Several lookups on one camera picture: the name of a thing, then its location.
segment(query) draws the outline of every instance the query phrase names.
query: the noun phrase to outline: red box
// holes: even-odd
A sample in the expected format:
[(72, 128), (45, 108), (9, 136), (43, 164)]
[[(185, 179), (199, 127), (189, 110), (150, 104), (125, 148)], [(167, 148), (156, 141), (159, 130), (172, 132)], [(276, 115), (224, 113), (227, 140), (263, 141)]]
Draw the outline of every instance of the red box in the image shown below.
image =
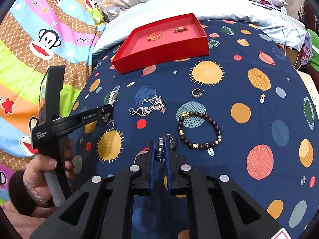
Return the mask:
[[(174, 29), (188, 30), (175, 33)], [(161, 31), (162, 37), (148, 41), (147, 36)], [(119, 73), (184, 58), (209, 55), (205, 31), (193, 13), (156, 21), (136, 28), (124, 41), (112, 63)]]

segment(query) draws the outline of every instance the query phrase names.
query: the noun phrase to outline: red star print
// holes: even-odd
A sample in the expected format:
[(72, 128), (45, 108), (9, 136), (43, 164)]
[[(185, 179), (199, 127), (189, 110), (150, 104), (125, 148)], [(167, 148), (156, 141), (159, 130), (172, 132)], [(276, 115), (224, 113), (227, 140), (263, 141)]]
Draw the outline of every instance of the red star print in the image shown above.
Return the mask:
[(13, 106), (14, 102), (10, 101), (9, 98), (6, 98), (5, 102), (2, 103), (1, 107), (4, 109), (4, 113), (8, 114), (8, 113), (12, 113), (12, 106)]

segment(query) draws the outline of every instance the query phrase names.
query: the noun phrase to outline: beaded bracelet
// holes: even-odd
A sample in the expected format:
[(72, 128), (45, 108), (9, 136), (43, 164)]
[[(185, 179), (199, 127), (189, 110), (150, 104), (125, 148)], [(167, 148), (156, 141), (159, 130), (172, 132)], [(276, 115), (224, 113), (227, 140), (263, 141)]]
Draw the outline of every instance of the beaded bracelet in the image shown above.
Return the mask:
[[(191, 117), (191, 116), (206, 119), (208, 121), (208, 123), (210, 123), (214, 127), (214, 130), (215, 130), (216, 135), (217, 135), (217, 140), (214, 142), (207, 143), (205, 145), (191, 143), (189, 141), (189, 139), (184, 135), (184, 131), (183, 131), (184, 119), (187, 117)], [(204, 114), (202, 112), (200, 112), (200, 113), (199, 112), (183, 112), (183, 114), (181, 115), (181, 117), (178, 120), (179, 120), (179, 122), (178, 122), (177, 130), (178, 130), (178, 133), (180, 135), (180, 139), (181, 139), (181, 141), (184, 141), (185, 145), (188, 145), (188, 148), (199, 149), (199, 150), (203, 150), (204, 148), (209, 149), (209, 148), (213, 148), (214, 146), (218, 145), (221, 142), (220, 128), (217, 125), (216, 121), (214, 121), (207, 114)]]

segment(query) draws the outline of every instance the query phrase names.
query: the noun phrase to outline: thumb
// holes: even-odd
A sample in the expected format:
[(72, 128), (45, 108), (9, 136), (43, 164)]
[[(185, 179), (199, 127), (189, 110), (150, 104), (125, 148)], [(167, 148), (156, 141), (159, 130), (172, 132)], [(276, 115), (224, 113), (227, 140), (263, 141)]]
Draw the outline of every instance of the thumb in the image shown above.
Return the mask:
[(36, 155), (27, 165), (27, 169), (31, 173), (39, 173), (41, 171), (52, 171), (56, 168), (57, 162), (55, 159), (45, 155)]

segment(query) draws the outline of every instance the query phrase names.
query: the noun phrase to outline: hand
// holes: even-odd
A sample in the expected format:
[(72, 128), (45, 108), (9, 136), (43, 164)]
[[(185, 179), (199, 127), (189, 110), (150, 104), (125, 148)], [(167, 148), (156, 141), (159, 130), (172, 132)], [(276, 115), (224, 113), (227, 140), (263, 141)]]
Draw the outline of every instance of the hand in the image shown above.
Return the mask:
[[(70, 179), (74, 179), (75, 177), (73, 172), (74, 165), (72, 163), (73, 153), (71, 151), (73, 145), (73, 141), (68, 140), (67, 148), (63, 152), (64, 157), (67, 159), (64, 162), (64, 166), (67, 169), (65, 171), (65, 175)], [(50, 198), (52, 195), (44, 179), (43, 172), (52, 171), (56, 168), (56, 166), (57, 162), (55, 159), (45, 155), (37, 155), (27, 165), (23, 177), (41, 196)]]

